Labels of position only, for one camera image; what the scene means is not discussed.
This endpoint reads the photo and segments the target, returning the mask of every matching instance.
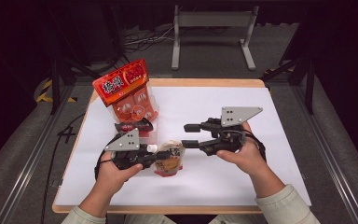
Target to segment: black cable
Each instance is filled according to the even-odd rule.
[[[51,155],[51,160],[50,160],[50,166],[48,168],[48,179],[46,181],[46,186],[45,186],[45,193],[43,195],[43,206],[42,206],[42,215],[41,215],[41,218],[40,218],[40,223],[43,224],[45,222],[45,211],[46,211],[46,200],[47,200],[47,197],[48,197],[48,183],[50,182],[50,176],[51,176],[51,170],[52,170],[52,167],[53,167],[53,163],[54,163],[54,158],[55,158],[55,153],[57,151],[57,148],[58,148],[58,144],[60,143],[60,140],[61,140],[61,137],[62,137],[62,134],[65,133],[68,129],[71,128],[71,125],[77,121],[78,119],[82,118],[86,113],[83,113],[81,115],[79,115],[78,117],[76,117],[75,119],[73,119],[62,131],[58,132],[58,136],[59,138],[57,139],[57,142],[54,146],[54,149],[53,149],[53,154]]]

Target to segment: person's left hand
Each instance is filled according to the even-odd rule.
[[[108,161],[111,159],[111,156],[111,151],[107,151],[102,155],[101,161],[107,162],[100,164],[100,171],[94,187],[110,197],[123,187],[124,182],[143,169],[142,164],[136,164],[129,169],[119,170],[112,161]]]

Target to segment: gray metal bracket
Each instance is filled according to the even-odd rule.
[[[246,120],[251,119],[258,113],[263,111],[261,107],[247,106],[225,106],[222,107],[222,126],[229,127],[239,125]]]
[[[139,130],[134,129],[123,136],[119,137],[116,141],[105,147],[106,151],[135,151],[139,150]]]

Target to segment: person's right hand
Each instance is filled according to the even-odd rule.
[[[252,132],[247,121],[242,124],[242,127],[246,131]],[[258,171],[267,166],[261,157],[255,140],[250,137],[247,137],[245,144],[239,152],[234,153],[228,150],[219,150],[216,155],[225,161],[235,163],[248,175],[256,175]]]

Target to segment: metal stand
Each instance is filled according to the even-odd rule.
[[[200,27],[200,26],[230,26],[243,27],[246,26],[246,37],[240,40],[241,48],[249,70],[255,70],[255,63],[249,50],[249,41],[255,26],[258,7],[254,7],[253,11],[236,11],[236,12],[192,12],[180,11],[175,6],[175,15],[173,27],[175,38],[173,42],[172,53],[172,70],[179,69],[180,39],[179,27]]]

